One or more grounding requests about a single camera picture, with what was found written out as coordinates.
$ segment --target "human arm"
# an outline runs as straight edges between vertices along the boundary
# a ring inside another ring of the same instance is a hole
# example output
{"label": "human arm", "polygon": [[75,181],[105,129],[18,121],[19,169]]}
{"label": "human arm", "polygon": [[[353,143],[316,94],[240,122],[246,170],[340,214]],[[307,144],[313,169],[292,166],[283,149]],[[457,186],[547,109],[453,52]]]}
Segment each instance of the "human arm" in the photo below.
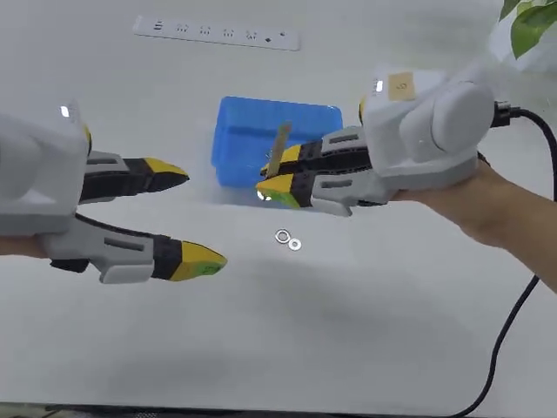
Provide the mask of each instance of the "human arm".
{"label": "human arm", "polygon": [[557,293],[557,204],[480,163],[473,178],[445,190],[401,192],[482,244],[509,251]]}
{"label": "human arm", "polygon": [[0,237],[0,255],[46,258],[44,249],[35,237]]}

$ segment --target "power strip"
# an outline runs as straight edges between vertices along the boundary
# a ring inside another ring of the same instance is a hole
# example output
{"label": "power strip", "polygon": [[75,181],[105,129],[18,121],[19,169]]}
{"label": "power strip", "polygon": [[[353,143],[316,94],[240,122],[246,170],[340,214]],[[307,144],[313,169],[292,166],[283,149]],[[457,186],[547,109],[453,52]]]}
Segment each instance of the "power strip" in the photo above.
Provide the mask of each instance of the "power strip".
{"label": "power strip", "polygon": [[286,29],[254,29],[236,24],[196,23],[181,19],[139,16],[133,33],[143,37],[166,37],[185,41],[210,42],[298,51],[299,34]]}

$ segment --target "table surface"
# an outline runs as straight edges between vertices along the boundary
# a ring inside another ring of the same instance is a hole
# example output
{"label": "table surface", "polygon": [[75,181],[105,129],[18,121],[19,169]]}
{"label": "table surface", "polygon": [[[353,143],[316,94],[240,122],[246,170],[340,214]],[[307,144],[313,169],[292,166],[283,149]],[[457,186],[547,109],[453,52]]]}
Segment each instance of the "table surface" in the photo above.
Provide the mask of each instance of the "table surface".
{"label": "table surface", "polygon": [[[209,163],[219,100],[357,103],[382,63],[454,70],[481,50],[486,0],[4,0],[0,110],[26,117],[74,97],[95,148],[183,166],[158,196],[80,209],[210,246],[220,274],[102,286],[46,261],[2,258],[0,401],[443,415],[467,406],[530,273],[426,208],[350,219],[225,205]],[[300,30],[302,50],[134,37],[139,14]],[[550,165],[528,122],[482,144],[513,181],[548,195]],[[303,248],[273,235],[287,228]],[[531,296],[481,415],[557,414],[557,300]]]}

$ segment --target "green leaf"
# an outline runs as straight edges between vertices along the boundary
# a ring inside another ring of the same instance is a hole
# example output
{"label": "green leaf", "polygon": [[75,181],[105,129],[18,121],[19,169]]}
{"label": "green leaf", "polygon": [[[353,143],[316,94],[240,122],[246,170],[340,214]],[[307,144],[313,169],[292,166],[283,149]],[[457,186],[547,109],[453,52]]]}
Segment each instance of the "green leaf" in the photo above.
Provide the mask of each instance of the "green leaf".
{"label": "green leaf", "polygon": [[508,16],[508,14],[513,11],[513,9],[516,7],[516,5],[520,3],[520,0],[505,0],[505,3],[503,4],[503,8],[501,9],[501,16],[499,18],[499,20],[503,20],[505,17]]}
{"label": "green leaf", "polygon": [[538,44],[541,36],[557,22],[557,3],[532,7],[518,15],[511,28],[511,44],[518,59]]}
{"label": "green leaf", "polygon": [[517,14],[520,14],[523,11],[532,8],[533,6],[534,6],[534,1],[519,3],[518,7],[516,8],[516,12]]}

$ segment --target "blue plastic box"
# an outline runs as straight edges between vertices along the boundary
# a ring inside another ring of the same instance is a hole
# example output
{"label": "blue plastic box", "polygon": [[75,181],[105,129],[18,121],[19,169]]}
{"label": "blue plastic box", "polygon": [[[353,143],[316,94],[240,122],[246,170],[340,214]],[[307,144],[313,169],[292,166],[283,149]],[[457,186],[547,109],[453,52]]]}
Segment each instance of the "blue plastic box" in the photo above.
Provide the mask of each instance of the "blue plastic box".
{"label": "blue plastic box", "polygon": [[211,163],[220,185],[254,187],[269,160],[277,129],[286,121],[292,131],[286,146],[320,140],[342,129],[342,114],[333,106],[223,98],[218,111]]}

